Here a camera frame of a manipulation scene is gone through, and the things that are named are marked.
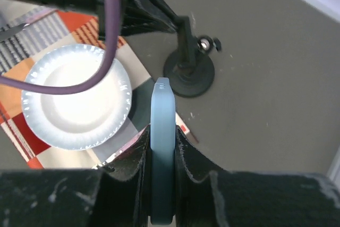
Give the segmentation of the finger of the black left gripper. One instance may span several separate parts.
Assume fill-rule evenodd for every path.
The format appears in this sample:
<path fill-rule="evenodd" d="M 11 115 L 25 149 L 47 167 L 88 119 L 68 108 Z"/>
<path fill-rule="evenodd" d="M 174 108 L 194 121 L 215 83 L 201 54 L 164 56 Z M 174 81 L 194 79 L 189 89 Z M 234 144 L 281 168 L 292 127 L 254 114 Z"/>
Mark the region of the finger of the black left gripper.
<path fill-rule="evenodd" d="M 164 0 L 121 0 L 121 35 L 150 32 L 188 35 L 190 21 L 175 14 Z"/>

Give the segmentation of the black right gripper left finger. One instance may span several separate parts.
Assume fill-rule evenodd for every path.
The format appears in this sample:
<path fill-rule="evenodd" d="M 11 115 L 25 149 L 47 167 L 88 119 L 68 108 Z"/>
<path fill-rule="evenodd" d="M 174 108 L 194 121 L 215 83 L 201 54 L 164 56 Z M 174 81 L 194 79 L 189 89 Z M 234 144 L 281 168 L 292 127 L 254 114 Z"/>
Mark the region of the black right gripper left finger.
<path fill-rule="evenodd" d="M 2 170 L 1 226 L 147 226 L 149 136 L 96 170 Z"/>

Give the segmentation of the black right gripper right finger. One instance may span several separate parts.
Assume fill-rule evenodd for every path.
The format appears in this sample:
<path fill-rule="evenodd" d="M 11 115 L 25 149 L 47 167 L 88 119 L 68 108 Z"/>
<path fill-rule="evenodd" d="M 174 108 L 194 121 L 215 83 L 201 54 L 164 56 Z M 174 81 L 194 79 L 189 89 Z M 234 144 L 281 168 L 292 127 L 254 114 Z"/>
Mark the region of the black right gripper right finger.
<path fill-rule="evenodd" d="M 327 177 L 225 170 L 181 129 L 175 179 L 177 226 L 339 226 L 339 190 Z"/>

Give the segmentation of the phone with light blue case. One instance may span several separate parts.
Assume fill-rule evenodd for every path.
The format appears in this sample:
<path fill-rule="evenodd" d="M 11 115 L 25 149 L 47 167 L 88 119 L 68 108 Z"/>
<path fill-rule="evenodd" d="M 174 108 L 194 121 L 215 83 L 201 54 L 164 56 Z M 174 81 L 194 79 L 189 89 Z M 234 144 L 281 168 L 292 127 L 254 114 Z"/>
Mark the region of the phone with light blue case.
<path fill-rule="evenodd" d="M 175 98 L 168 78 L 158 78 L 151 97 L 151 223 L 173 220 Z"/>

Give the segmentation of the black phone stand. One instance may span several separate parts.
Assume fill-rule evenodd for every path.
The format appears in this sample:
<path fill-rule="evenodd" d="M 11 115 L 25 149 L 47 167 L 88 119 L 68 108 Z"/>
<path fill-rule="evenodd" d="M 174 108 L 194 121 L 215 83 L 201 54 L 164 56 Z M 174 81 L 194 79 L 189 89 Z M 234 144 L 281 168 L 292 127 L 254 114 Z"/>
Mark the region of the black phone stand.
<path fill-rule="evenodd" d="M 165 61 L 163 75 L 169 79 L 174 94 L 185 98 L 201 96 L 215 78 L 215 68 L 209 54 L 214 49 L 221 52 L 222 44 L 218 38 L 193 36 L 187 16 L 179 16 L 175 24 L 177 49 Z"/>

